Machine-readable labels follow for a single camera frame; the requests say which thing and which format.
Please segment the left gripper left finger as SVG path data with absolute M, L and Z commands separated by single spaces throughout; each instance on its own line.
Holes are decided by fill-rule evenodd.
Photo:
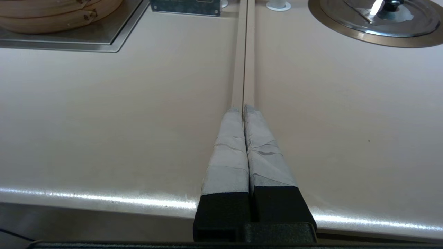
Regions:
M 195 242 L 239 242 L 250 221 L 250 172 L 242 116 L 229 109 L 220 124 L 193 221 Z

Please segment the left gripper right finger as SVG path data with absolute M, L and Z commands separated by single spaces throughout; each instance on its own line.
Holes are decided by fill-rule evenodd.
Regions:
M 317 225 L 263 114 L 245 106 L 252 221 L 249 242 L 315 242 Z

